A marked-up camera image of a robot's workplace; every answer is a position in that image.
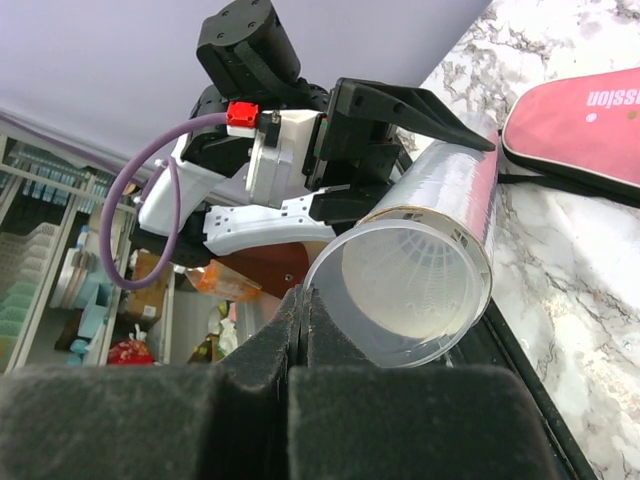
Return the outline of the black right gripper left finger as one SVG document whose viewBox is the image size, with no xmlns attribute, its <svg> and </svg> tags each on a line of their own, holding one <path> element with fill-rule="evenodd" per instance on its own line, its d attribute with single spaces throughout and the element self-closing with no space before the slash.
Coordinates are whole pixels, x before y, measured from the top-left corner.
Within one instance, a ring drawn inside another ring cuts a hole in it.
<svg viewBox="0 0 640 480">
<path fill-rule="evenodd" d="M 216 364 L 27 367 L 1 381 L 5 479 L 285 479 L 299 289 Z"/>
</svg>

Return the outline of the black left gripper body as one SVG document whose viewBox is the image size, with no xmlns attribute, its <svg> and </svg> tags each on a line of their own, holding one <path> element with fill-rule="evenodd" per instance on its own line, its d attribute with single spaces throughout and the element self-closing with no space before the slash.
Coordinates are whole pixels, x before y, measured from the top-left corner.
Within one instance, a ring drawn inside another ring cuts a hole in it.
<svg viewBox="0 0 640 480">
<path fill-rule="evenodd" d="M 331 90 L 314 165 L 308 168 L 308 186 L 315 182 L 320 187 L 391 183 L 400 152 L 400 145 L 392 139 L 395 125 L 347 117 L 345 79 L 349 78 L 339 79 Z"/>
</svg>

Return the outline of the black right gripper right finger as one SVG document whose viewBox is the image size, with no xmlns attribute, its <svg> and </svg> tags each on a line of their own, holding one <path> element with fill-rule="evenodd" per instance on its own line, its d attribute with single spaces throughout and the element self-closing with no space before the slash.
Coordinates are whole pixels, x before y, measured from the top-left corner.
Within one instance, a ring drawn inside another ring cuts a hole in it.
<svg viewBox="0 0 640 480">
<path fill-rule="evenodd" d="M 291 292 L 293 479 L 559 479 L 540 382 L 495 311 L 443 360 L 381 369 Z"/>
</svg>

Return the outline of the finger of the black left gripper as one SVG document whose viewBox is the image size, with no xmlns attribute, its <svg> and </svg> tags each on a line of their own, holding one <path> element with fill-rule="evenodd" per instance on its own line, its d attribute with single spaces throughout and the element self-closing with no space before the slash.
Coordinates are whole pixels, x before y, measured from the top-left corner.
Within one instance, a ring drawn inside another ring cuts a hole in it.
<svg viewBox="0 0 640 480">
<path fill-rule="evenodd" d="M 418 87 L 345 79 L 347 117 L 388 123 L 413 133 L 475 150 L 495 144 L 467 127 L 433 92 Z"/>
<path fill-rule="evenodd" d="M 349 229 L 364 218 L 388 193 L 393 183 L 320 187 L 310 184 L 313 193 L 309 217 L 333 229 Z"/>
</svg>

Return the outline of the clear plastic tube cap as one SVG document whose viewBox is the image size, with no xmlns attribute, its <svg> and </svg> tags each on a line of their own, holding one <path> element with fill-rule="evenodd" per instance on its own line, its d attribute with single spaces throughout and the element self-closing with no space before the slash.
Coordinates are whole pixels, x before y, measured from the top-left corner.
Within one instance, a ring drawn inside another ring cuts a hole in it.
<svg viewBox="0 0 640 480">
<path fill-rule="evenodd" d="M 304 286 L 371 362 L 399 368 L 429 363 L 462 339 L 481 314 L 485 279 L 462 236 L 395 219 L 341 234 Z"/>
</svg>

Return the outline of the white shuttlecock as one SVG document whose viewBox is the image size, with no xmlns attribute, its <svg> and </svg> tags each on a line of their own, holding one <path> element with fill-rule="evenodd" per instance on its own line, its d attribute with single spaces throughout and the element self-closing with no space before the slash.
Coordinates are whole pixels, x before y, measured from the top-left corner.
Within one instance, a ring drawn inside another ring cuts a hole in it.
<svg viewBox="0 0 640 480">
<path fill-rule="evenodd" d="M 467 265 L 447 242 L 409 229 L 345 243 L 344 284 L 362 312 L 407 337 L 439 335 L 467 315 Z"/>
</svg>

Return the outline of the pink racket bag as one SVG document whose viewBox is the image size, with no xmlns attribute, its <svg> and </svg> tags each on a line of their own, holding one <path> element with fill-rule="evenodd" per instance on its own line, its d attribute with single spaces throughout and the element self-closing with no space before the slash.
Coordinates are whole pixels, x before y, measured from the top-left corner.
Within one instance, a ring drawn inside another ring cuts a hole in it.
<svg viewBox="0 0 640 480">
<path fill-rule="evenodd" d="M 501 184 L 529 183 L 639 206 L 639 69 L 536 86 L 512 107 L 501 130 L 513 164 L 531 175 L 501 174 Z"/>
</svg>

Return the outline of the white shuttlecock tube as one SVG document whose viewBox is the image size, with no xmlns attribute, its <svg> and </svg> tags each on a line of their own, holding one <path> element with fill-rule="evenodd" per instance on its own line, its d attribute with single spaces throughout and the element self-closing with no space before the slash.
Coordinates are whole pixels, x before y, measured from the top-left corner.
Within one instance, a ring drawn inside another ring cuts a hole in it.
<svg viewBox="0 0 640 480">
<path fill-rule="evenodd" d="M 497 174 L 496 149 L 485 152 L 435 141 L 363 221 L 402 220 L 442 233 L 438 240 L 401 231 L 394 241 L 400 272 L 411 284 L 435 289 L 437 300 L 459 294 L 473 279 L 481 310 L 493 286 Z"/>
</svg>

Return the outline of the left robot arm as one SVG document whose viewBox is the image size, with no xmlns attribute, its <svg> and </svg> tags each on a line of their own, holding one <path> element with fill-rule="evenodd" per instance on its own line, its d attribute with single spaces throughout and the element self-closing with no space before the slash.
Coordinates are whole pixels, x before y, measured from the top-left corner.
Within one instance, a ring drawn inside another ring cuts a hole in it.
<svg viewBox="0 0 640 480">
<path fill-rule="evenodd" d="M 409 157 L 402 128 L 491 152 L 432 92 L 340 78 L 307 82 L 269 1 L 234 1 L 204 20 L 197 58 L 211 79 L 138 200 L 134 239 L 201 266 L 262 245 L 328 241 L 363 218 Z"/>
</svg>

